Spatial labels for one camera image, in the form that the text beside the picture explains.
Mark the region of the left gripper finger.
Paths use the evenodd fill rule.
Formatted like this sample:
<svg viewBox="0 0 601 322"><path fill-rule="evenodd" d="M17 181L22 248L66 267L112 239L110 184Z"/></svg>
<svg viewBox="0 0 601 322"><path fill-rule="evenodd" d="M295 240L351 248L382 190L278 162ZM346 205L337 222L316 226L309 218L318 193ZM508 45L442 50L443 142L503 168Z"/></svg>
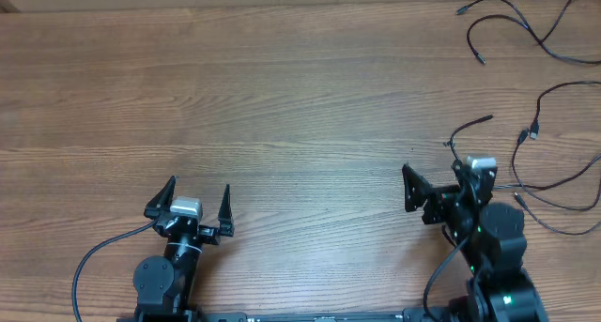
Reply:
<svg viewBox="0 0 601 322"><path fill-rule="evenodd" d="M234 220L231 208L230 185L227 184L224 189L223 199L218 213L219 235L232 238L234 236Z"/></svg>
<svg viewBox="0 0 601 322"><path fill-rule="evenodd" d="M163 212L168 212L173 202L177 178L171 176L163 188L146 204L144 216L157 219Z"/></svg>

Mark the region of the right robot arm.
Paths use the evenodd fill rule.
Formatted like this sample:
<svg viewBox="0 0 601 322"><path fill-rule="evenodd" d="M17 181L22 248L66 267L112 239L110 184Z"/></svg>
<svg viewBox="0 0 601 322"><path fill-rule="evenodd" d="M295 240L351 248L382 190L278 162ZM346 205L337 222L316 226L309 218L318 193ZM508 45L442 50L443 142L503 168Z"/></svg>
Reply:
<svg viewBox="0 0 601 322"><path fill-rule="evenodd" d="M405 211L424 211L425 224L441 224L454 249L431 275L421 308L407 308L406 321L543 322L548 315L527 271L524 214L505 203L494 203L492 191L498 171L493 158L455 161L457 183L431 185L405 164ZM446 307L431 307L428 296L434 281L457 255L463 255L472 277L467 294Z"/></svg>

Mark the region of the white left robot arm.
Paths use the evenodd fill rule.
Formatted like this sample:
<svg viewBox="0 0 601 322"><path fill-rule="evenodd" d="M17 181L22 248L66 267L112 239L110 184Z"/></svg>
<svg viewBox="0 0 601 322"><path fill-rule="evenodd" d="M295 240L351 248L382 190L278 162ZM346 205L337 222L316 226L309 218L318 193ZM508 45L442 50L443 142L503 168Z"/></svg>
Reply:
<svg viewBox="0 0 601 322"><path fill-rule="evenodd" d="M200 256L205 245L217 246L234 236L230 187L226 186L217 227L201 223L198 198L175 196L177 178L171 176L146 204L150 227L167 242L162 255L150 256L136 267L132 284L137 292L133 321L205 321L190 304Z"/></svg>

